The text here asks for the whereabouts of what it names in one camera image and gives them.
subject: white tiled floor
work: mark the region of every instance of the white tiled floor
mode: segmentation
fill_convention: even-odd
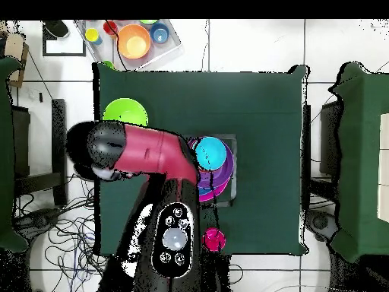
[[[182,41],[183,51],[174,59],[156,63],[153,65],[154,69],[206,71],[209,62],[211,71],[287,72],[294,65],[306,64],[311,69],[307,93],[308,104],[312,106],[312,118],[331,96],[328,88],[336,81],[343,63],[358,60],[370,71],[376,71],[389,60],[388,29],[377,20],[211,19],[210,25],[207,26],[207,30],[208,27],[210,30],[209,48],[206,46],[208,35],[205,31],[205,19],[172,19],[172,24]],[[40,22],[21,21],[20,26],[21,32],[26,35],[31,55],[27,58],[23,87],[18,93],[12,88],[11,93],[14,103],[30,109],[29,163],[31,173],[42,173],[51,170],[51,100],[40,74],[48,81],[46,85],[51,95],[65,99],[69,129],[77,122],[93,119],[93,92],[90,83],[93,78],[92,58],[89,53],[87,57],[42,57]],[[389,64],[381,71],[389,71]],[[42,103],[39,102],[39,92],[43,94]],[[320,119],[317,118],[312,123],[314,160],[320,160],[319,138]],[[68,173],[73,173],[70,161]],[[312,175],[321,175],[318,163],[312,162]],[[69,184],[69,200],[82,194],[81,182],[78,179],[72,180]],[[37,209],[45,203],[53,203],[50,192],[34,195],[36,200],[31,209]],[[92,211],[79,208],[66,216],[76,218],[90,214]],[[330,276],[327,247],[316,241],[308,231],[305,231],[305,244],[309,247],[309,254],[301,258],[290,255],[234,255],[232,264],[240,265],[244,269],[244,275],[240,282],[231,286],[232,291],[327,292]],[[61,277],[58,268],[45,260],[44,252],[50,245],[48,234],[40,236],[33,246],[30,260],[32,286],[45,292],[51,292]],[[47,257],[56,263],[63,251],[50,248],[46,253]],[[65,262],[71,267],[73,259],[65,257]],[[231,271],[230,278],[231,282],[234,282],[239,280],[242,273],[236,270],[236,266],[232,268],[235,271]],[[94,275],[90,281],[84,283],[84,291],[96,292],[99,280],[99,275]],[[75,281],[73,290],[80,283],[78,279]],[[62,276],[54,292],[70,292],[66,277]]]

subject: blue cup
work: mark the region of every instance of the blue cup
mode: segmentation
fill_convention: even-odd
[[[150,36],[155,43],[165,43],[169,38],[169,29],[164,24],[156,23],[150,29]]]

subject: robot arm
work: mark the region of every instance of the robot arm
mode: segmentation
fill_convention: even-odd
[[[121,122],[87,122],[85,127],[87,139],[81,142],[87,154],[81,163],[98,176],[108,178],[117,170],[125,176],[166,177],[146,228],[134,292],[200,292],[198,172],[185,140]]]

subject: green table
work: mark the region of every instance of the green table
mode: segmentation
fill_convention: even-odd
[[[14,232],[11,219],[14,213],[14,126],[12,124],[12,109],[10,94],[8,94],[7,79],[9,75],[21,67],[16,59],[5,57],[0,59],[0,248],[12,252],[23,252],[27,249],[27,241]]]
[[[289,73],[123,72],[93,66],[95,111],[140,102],[149,126],[179,134],[236,134],[237,196],[219,208],[225,253],[305,253],[299,243],[302,79]],[[102,182],[101,254],[113,254],[144,178]],[[211,224],[201,213],[201,231]]]
[[[339,139],[340,229],[331,246],[345,260],[389,255],[389,223],[378,219],[381,114],[389,113],[389,76],[370,74],[357,63],[340,70],[334,93],[344,104]]]

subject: robot button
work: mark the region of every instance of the robot button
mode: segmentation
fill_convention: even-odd
[[[168,252],[164,252],[160,255],[160,260],[162,263],[167,263],[172,259],[172,256]]]

